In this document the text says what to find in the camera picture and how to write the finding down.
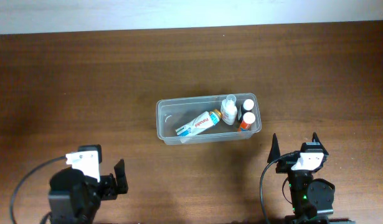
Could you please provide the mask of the orange glue stick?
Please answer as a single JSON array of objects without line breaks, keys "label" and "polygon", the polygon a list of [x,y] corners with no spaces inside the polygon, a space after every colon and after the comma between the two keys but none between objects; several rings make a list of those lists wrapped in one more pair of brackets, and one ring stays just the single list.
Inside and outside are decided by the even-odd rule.
[{"label": "orange glue stick", "polygon": [[256,117],[252,112],[246,112],[242,116],[242,121],[237,131],[238,132],[248,131],[251,125],[255,122],[255,120],[256,120]]}]

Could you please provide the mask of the dark bottle white cap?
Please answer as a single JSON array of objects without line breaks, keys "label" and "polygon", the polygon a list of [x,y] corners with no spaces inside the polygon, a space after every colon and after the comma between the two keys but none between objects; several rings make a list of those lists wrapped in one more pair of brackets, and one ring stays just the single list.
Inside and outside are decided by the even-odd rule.
[{"label": "dark bottle white cap", "polygon": [[237,120],[238,122],[242,122],[242,117],[245,113],[251,112],[255,103],[251,99],[245,100],[240,107],[238,108],[238,113],[237,113]]}]

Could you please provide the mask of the white pump bottle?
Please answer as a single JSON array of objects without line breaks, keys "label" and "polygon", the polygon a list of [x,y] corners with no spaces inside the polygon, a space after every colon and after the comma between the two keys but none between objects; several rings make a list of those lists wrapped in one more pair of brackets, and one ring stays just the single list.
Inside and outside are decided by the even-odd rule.
[{"label": "white pump bottle", "polygon": [[235,105],[237,99],[235,95],[227,95],[222,100],[220,112],[222,114],[222,120],[228,125],[233,125],[237,116],[237,107]]}]

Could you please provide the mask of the gold lid small jar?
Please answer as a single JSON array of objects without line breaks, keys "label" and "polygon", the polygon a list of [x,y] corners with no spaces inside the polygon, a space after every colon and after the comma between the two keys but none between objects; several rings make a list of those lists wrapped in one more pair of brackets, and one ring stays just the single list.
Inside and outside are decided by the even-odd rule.
[{"label": "gold lid small jar", "polygon": [[209,116],[214,124],[217,124],[222,119],[222,113],[217,109],[210,111]]}]

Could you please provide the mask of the white Panadol box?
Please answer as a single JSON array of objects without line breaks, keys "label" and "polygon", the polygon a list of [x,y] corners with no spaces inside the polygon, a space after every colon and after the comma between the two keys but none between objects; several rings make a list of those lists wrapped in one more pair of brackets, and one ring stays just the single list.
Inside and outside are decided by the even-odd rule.
[{"label": "white Panadol box", "polygon": [[210,111],[205,111],[192,121],[176,129],[177,136],[195,136],[215,126],[209,116]]}]

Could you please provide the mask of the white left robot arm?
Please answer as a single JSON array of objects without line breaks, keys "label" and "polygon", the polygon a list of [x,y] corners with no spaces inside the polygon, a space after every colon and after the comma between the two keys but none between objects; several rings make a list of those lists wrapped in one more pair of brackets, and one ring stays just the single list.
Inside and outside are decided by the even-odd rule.
[{"label": "white left robot arm", "polygon": [[56,173],[50,180],[50,211],[40,222],[92,223],[102,201],[116,200],[117,196],[128,193],[123,159],[114,166],[114,171],[114,174],[102,175],[99,182],[71,167]]}]

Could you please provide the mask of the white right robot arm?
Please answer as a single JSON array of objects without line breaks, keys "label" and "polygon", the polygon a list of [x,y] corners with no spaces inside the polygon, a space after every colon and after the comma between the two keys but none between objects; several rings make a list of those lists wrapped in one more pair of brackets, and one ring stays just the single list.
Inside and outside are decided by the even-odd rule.
[{"label": "white right robot arm", "polygon": [[324,179],[315,179],[313,174],[323,168],[329,153],[316,133],[310,142],[304,142],[298,151],[281,154],[278,138],[274,134],[267,159],[268,165],[260,177],[260,204],[265,220],[268,221],[263,200],[263,178],[272,165],[277,174],[286,174],[284,184],[289,185],[293,215],[284,218],[290,224],[340,224],[354,223],[348,218],[330,219],[334,213],[335,185]]}]

